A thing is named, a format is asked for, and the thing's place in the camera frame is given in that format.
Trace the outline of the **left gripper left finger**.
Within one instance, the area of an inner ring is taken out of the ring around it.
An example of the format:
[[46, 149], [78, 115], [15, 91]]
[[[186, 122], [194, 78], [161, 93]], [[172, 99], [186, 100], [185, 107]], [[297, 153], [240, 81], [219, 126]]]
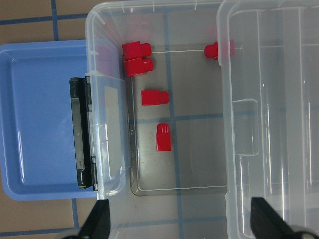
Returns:
[[111, 231], [109, 200], [97, 200], [83, 227], [81, 239], [108, 239]]

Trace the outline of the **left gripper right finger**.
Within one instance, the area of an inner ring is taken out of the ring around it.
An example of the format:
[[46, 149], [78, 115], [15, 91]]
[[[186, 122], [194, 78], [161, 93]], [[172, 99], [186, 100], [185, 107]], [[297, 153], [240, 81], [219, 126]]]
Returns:
[[262, 197], [251, 199], [251, 231], [256, 239], [301, 239]]

